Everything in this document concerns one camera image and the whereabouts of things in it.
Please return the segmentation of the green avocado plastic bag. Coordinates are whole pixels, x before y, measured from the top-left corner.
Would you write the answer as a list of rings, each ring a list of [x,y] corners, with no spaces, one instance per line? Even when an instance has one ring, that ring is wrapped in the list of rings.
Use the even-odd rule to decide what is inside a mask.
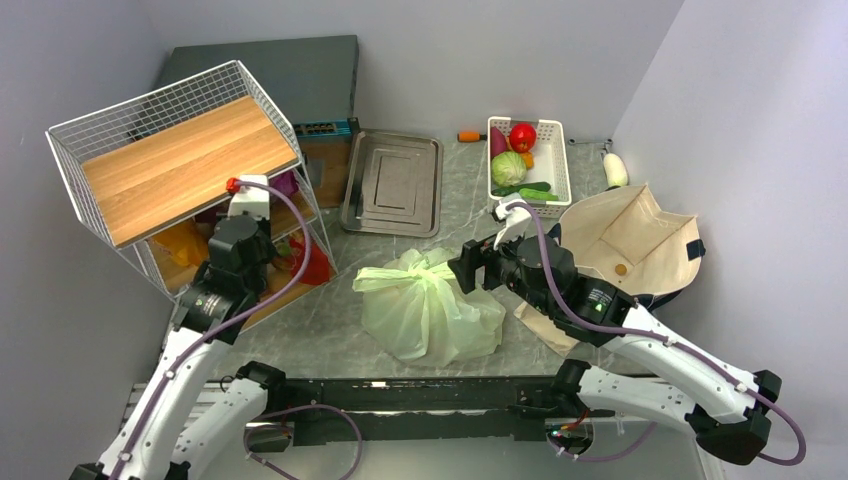
[[[448,266],[453,252],[410,249],[382,267],[358,271],[362,325],[409,365],[445,367],[488,356],[503,340],[506,309],[490,293],[462,292]]]

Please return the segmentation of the purple snack bag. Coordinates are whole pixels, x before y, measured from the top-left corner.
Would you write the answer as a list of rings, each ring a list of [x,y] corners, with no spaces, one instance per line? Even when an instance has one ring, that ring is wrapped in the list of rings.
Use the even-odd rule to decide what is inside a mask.
[[[291,198],[300,191],[295,170],[286,171],[270,178],[269,185],[288,198]]]

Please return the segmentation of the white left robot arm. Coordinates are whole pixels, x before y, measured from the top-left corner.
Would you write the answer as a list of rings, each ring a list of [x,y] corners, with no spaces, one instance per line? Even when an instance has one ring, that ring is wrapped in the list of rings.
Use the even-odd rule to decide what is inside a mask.
[[[164,479],[186,473],[172,460],[179,435],[212,368],[232,347],[268,287],[277,251],[268,222],[248,215],[220,221],[209,257],[179,297],[174,327],[129,420],[94,463],[74,479]]]

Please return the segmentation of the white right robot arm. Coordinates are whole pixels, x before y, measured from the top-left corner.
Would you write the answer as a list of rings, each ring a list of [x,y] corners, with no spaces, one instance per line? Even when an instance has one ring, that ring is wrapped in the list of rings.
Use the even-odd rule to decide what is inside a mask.
[[[447,265],[464,293],[476,289],[482,269],[484,289],[506,287],[556,328],[636,361],[662,380],[651,383],[566,359],[550,387],[550,402],[521,403],[517,411],[541,416],[616,410],[691,434],[701,449],[736,465],[750,464],[766,447],[779,376],[740,370],[692,345],[633,296],[579,272],[571,252],[552,238],[501,246],[493,238],[471,240]]]

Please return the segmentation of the yellow snack bag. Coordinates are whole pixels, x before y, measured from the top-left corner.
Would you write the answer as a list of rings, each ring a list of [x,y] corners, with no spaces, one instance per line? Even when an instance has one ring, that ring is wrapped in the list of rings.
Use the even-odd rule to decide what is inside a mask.
[[[152,236],[153,243],[181,267],[199,267],[209,255],[205,237],[193,220],[186,220]]]

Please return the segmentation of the beige canvas tote bag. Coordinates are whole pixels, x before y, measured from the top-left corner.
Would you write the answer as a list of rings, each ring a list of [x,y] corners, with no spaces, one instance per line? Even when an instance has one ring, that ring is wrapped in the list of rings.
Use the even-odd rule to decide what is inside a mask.
[[[693,282],[706,254],[697,217],[664,211],[647,185],[577,202],[548,235],[572,252],[579,272],[615,284],[651,312]]]

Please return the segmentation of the white wire shelf rack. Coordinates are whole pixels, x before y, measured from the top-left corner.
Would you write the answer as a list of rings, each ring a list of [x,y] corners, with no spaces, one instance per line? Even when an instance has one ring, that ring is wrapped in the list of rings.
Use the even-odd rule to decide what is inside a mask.
[[[231,60],[46,133],[78,221],[170,298],[194,275],[154,235],[224,204],[226,181],[292,173],[294,209],[271,207],[282,238],[326,229],[294,128],[253,74]]]

